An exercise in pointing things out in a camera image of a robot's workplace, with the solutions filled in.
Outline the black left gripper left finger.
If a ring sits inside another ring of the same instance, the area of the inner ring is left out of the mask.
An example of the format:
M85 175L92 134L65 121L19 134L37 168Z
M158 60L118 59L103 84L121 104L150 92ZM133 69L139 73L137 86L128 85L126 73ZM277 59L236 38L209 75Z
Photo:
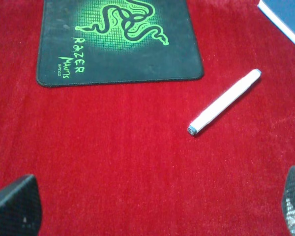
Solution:
M37 236L41 224L42 204L33 174L0 190L0 236Z

